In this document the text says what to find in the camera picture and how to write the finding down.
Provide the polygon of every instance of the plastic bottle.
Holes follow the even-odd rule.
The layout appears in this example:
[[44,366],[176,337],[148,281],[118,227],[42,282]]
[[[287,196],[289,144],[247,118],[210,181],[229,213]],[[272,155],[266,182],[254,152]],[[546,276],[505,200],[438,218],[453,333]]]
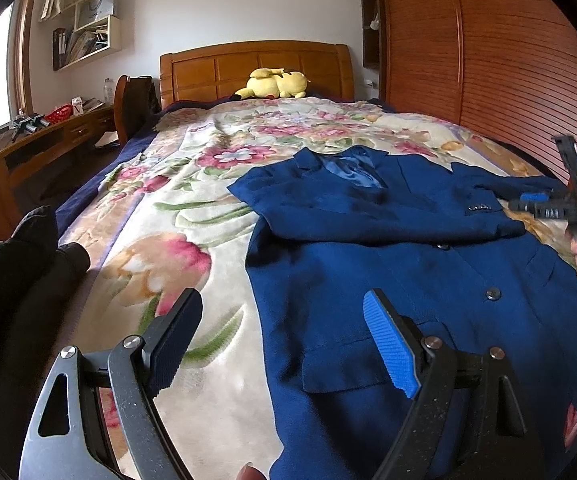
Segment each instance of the plastic bottle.
[[110,78],[104,80],[104,102],[107,105],[113,104],[113,81]]

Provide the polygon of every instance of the fingernail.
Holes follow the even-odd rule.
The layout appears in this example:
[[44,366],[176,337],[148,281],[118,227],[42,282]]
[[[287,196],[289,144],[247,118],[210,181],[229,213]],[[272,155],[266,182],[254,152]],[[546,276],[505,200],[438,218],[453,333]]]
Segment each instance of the fingernail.
[[245,464],[244,467],[240,469],[240,472],[237,474],[237,478],[235,480],[242,480],[242,478],[244,478],[244,475],[246,474],[246,469],[248,469],[249,467],[252,467],[252,462]]

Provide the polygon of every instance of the blue gripper pad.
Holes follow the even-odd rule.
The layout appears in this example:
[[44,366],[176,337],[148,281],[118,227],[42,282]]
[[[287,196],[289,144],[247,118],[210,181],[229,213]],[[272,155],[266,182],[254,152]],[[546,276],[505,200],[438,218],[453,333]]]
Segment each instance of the blue gripper pad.
[[526,202],[547,202],[550,197],[547,193],[522,193],[519,199]]
[[403,390],[411,399],[421,388],[417,376],[419,363],[415,362],[417,357],[413,351],[419,342],[412,338],[393,305],[379,289],[369,290],[364,295],[364,319],[395,388]]

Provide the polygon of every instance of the white wall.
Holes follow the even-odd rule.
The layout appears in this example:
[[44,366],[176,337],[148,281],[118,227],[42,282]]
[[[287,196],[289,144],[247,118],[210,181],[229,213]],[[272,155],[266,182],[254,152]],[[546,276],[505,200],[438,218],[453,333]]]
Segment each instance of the white wall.
[[[48,22],[34,27],[31,49],[37,51],[31,74],[37,110],[49,111],[40,104],[57,105],[67,95],[101,99],[107,77],[117,81],[125,73],[157,78],[161,54],[233,41],[345,43],[355,72],[355,97],[369,96],[365,78],[377,79],[375,72],[361,66],[360,0],[118,0],[117,5],[123,49],[67,73],[54,74],[51,67],[50,34],[59,25]],[[51,81],[40,86],[39,81],[45,80]]]

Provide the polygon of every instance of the wooden wardrobe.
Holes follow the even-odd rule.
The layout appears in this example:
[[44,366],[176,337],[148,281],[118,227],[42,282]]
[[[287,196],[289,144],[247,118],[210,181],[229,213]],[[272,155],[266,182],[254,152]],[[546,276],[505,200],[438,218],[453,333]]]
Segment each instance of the wooden wardrobe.
[[577,138],[577,33],[551,0],[383,0],[381,86],[399,112],[519,147],[562,180]]

